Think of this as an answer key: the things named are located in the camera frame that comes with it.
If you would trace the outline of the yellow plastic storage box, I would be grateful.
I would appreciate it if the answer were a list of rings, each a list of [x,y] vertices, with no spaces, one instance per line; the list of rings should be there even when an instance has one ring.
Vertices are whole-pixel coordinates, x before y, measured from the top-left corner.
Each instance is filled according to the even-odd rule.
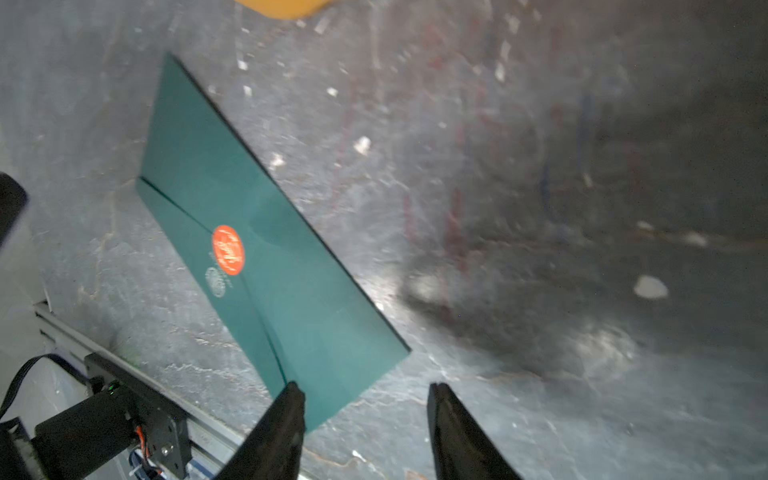
[[[236,0],[267,18],[297,20],[310,16],[331,3],[331,0]]]

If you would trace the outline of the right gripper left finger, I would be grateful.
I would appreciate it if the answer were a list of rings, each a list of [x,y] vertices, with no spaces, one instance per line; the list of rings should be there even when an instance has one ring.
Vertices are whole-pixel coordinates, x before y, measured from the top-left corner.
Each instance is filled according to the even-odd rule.
[[[216,480],[296,480],[305,426],[305,394],[289,382],[242,442]]]

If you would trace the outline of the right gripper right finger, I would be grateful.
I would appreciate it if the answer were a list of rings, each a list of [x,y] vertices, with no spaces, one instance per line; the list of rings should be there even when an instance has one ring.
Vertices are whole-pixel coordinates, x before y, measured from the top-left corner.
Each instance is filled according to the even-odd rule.
[[[430,385],[427,418],[437,479],[522,479],[448,384]]]

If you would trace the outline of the dark green envelope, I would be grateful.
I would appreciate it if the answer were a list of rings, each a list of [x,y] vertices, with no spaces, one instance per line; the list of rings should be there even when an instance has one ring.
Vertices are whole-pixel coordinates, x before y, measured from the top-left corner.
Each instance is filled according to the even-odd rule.
[[[269,393],[314,430],[409,355],[381,311],[174,57],[137,192]]]

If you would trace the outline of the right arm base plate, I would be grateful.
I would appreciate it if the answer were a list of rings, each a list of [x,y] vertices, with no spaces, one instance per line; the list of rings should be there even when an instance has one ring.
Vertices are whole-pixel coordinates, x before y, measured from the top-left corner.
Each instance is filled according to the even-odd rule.
[[[161,472],[187,477],[192,460],[187,413],[100,353],[85,356],[94,393],[35,427],[32,444],[51,479],[83,479],[138,446]]]

